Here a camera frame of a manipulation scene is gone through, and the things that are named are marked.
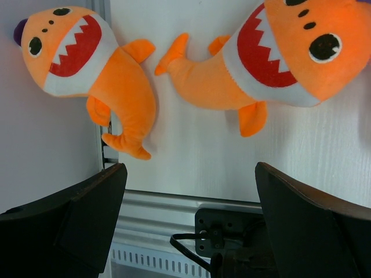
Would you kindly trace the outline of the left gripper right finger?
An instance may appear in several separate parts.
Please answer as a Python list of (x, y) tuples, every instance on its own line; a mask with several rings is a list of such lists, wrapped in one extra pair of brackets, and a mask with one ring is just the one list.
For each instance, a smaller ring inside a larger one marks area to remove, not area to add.
[(257, 191), (280, 277), (370, 277), (370, 209), (267, 163)]

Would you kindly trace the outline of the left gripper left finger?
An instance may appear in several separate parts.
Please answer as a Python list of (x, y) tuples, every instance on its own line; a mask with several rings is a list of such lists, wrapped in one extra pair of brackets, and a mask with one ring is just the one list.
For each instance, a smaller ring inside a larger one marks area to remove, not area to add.
[(1, 277), (98, 277), (128, 172), (123, 163), (1, 214)]

